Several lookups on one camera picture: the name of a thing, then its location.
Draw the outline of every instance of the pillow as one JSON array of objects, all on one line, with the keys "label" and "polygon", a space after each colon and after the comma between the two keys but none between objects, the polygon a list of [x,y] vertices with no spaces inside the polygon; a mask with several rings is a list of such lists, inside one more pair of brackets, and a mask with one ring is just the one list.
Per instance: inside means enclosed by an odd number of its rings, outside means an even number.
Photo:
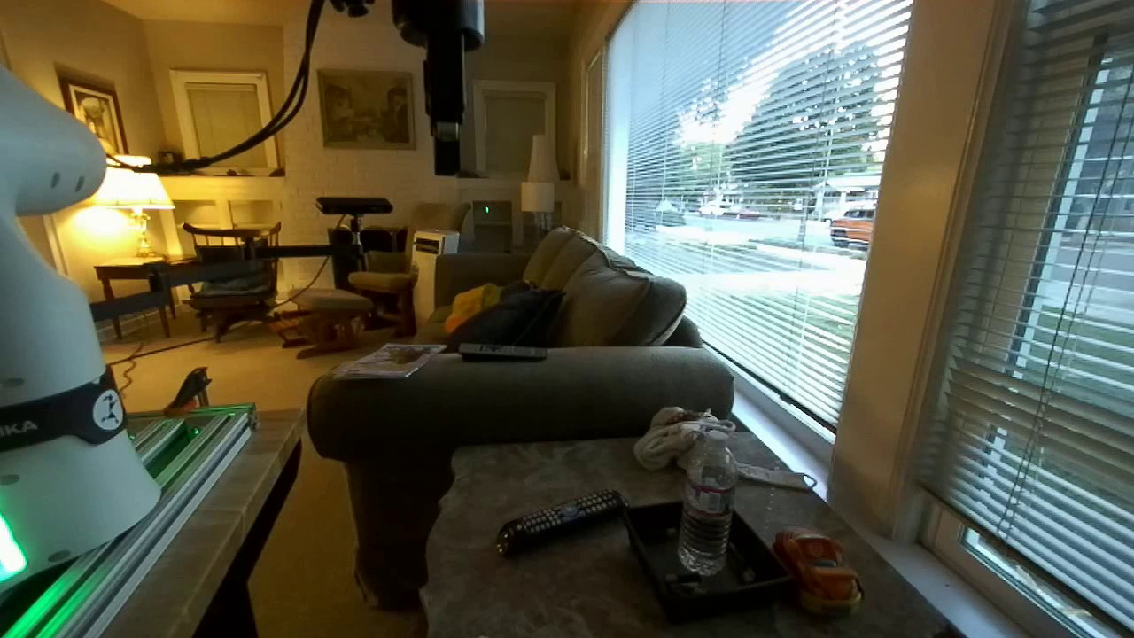
[{"label": "pillow", "polygon": [[562,291],[536,291],[536,286],[508,291],[501,305],[477,311],[457,335],[449,335],[449,349],[457,343],[546,349],[558,300],[562,300]]},{"label": "pillow", "polygon": [[501,305],[501,286],[495,285],[483,285],[483,286],[466,286],[452,297],[449,316],[443,324],[443,335],[452,336],[466,318],[476,318],[477,311]]}]

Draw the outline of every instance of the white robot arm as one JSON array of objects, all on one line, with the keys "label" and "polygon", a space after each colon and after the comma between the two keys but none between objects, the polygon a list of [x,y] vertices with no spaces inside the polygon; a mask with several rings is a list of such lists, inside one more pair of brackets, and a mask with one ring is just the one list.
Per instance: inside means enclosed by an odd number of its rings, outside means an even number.
[{"label": "white robot arm", "polygon": [[88,300],[13,219],[82,201],[101,172],[100,143],[0,66],[0,594],[111,541],[158,500]]}]

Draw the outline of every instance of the table lamp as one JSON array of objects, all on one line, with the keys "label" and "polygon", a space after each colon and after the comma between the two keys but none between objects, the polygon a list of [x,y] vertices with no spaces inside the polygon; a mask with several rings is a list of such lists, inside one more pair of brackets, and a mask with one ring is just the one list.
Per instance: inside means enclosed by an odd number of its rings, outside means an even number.
[{"label": "table lamp", "polygon": [[113,211],[129,211],[133,215],[139,254],[152,259],[157,253],[150,244],[145,213],[172,211],[164,182],[157,175],[145,175],[145,172],[116,172],[116,168],[111,168],[97,200],[113,207]]},{"label": "table lamp", "polygon": [[555,163],[554,163],[554,148],[548,148],[546,135],[533,135],[528,176],[520,185],[520,213],[533,215],[536,240],[554,228]]}]

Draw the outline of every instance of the coffee table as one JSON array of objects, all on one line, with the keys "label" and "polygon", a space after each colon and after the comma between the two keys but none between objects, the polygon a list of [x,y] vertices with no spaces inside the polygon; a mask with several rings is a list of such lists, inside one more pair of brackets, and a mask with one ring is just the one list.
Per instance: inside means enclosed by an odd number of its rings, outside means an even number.
[{"label": "coffee table", "polygon": [[[634,441],[464,447],[452,487],[427,535],[427,586],[421,589],[431,635],[944,635],[948,623],[815,494],[744,483],[736,514],[771,541],[779,527],[818,527],[841,538],[860,573],[866,603],[854,618],[815,619],[794,603],[671,623],[657,603],[619,522],[589,527],[524,558],[494,551],[508,518],[619,489],[622,504],[681,495],[681,473],[640,473]],[[744,436],[740,454],[776,456]]]}]

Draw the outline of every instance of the window blinds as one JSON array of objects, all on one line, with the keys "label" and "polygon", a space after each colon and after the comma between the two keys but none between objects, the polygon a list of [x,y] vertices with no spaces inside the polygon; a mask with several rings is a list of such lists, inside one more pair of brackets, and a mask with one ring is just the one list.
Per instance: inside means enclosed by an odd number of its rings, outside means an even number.
[{"label": "window blinds", "polygon": [[687,286],[706,340],[831,424],[874,207],[907,0],[640,0],[610,45],[622,253]]},{"label": "window blinds", "polygon": [[1134,6],[1024,0],[929,402],[924,487],[1134,632]]}]

